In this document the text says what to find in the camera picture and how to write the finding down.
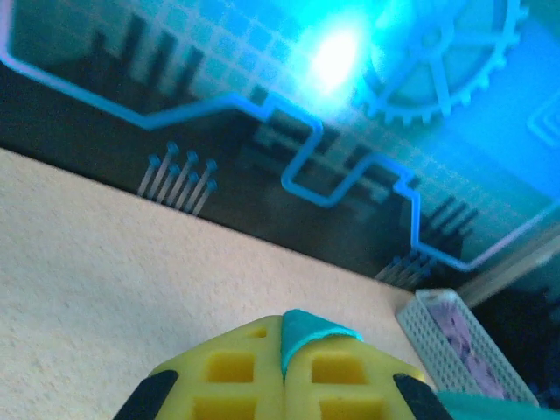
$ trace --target blue printed line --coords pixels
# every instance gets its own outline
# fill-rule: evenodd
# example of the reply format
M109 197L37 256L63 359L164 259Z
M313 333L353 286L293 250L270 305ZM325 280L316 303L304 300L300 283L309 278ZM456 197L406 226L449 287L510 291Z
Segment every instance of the blue printed line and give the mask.
M479 255L471 262L462 262L452 255L447 255L428 244L420 242L421 199L420 194L408 186L408 183L414 177L414 172L412 172L409 168L398 164L396 161L382 154L371 153L358 162L358 164L350 171L350 173L348 173L346 178L340 182L330 195L325 196L318 194L294 181L296 175L302 169L305 162L312 157L315 148L319 145L323 136L323 124L315 115L310 114L306 110L277 94L269 94L262 105L256 105L249 99L237 93L224 94L223 96L219 96L217 98L198 101L192 104L157 112L155 114L138 114L137 112L129 108L125 108L118 103L109 101L98 94L93 94L92 92L89 92L72 82L63 80L41 70L40 68L12 57L9 52L9 45L13 5L13 0L0 0L0 61L2 61L14 72L22 74L25 77L57 90L65 95L71 96L78 101L85 102L92 107L111 114L112 116L121 118L124 121L134 124L144 130L156 130L176 123L184 123L194 118L216 114L227 109L240 110L250 116L253 116L257 120L266 123L275 110L283 111L289 116L307 124L311 128L311 134L305 141L304 145L299 149L296 156L283 171L281 180L283 188L286 189L286 191L305 200L309 200L318 206L332 207L345 196L348 190L361 178L362 174L368 167L371 165L379 165L399 177L398 181L393 186L393 190L395 193L398 193L404 198L410 200L410 246L412 249L423 252L427 256L453 267L456 270L471 271L476 269L490 257L500 252L510 243L515 241L519 236L529 231L537 223L560 207L560 200L553 202L533 219L527 221L511 232L508 236L496 242L496 244L494 244L490 249Z

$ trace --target cog wheel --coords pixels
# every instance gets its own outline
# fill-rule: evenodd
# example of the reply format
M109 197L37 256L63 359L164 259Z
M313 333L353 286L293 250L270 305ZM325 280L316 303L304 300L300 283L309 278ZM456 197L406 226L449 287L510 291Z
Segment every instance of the cog wheel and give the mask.
M374 25L353 105L368 117L384 114L385 123L448 116L456 105L468 105L473 91L488 88L528 15L521 0L391 0Z

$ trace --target perforated plastic container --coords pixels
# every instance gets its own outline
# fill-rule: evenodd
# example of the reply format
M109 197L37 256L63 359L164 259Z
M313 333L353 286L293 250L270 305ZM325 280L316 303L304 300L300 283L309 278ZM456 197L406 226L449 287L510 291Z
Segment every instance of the perforated plastic container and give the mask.
M469 326L474 352L484 358L512 399L538 405L529 387L455 291L418 290L396 318L436 386L440 390L484 395L428 312L428 305L443 301L457 304Z

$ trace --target purple object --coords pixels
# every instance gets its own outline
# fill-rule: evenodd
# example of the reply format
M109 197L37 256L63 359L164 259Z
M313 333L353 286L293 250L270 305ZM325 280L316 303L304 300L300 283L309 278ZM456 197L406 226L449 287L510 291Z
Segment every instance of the purple object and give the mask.
M428 311L482 393L492 398L508 399L508 393L492 369L474 353L471 332L457 305L454 302L442 302L428 306Z

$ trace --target grid pattern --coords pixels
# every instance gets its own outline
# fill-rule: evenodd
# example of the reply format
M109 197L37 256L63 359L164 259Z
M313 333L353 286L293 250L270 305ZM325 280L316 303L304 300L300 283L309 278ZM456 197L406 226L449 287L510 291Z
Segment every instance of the grid pattern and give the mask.
M160 81L169 94L180 67L194 46L204 53L191 92L200 97L237 91L250 96L254 86L265 86L320 116L340 131L332 146L316 159L344 174L344 163L359 145L382 152L407 165L422 179L418 190L423 211L429 213L444 198L454 195L481 213L474 223L476 235L465 245L468 260L538 213L547 200L518 179L509 177L485 156L473 157L463 142L433 141L434 147L417 148L394 129L367 119L349 103L350 90L337 93L333 106L310 88L307 76L311 56L319 45L319 32L302 28L272 3L256 0L17 0L15 55L33 64L48 65L76 59L89 47L93 32L108 37L108 49L117 54L132 13L144 18L144 34L131 75L144 81L162 31L178 40ZM271 138L262 132L256 141L265 147L281 143L299 147L288 137Z

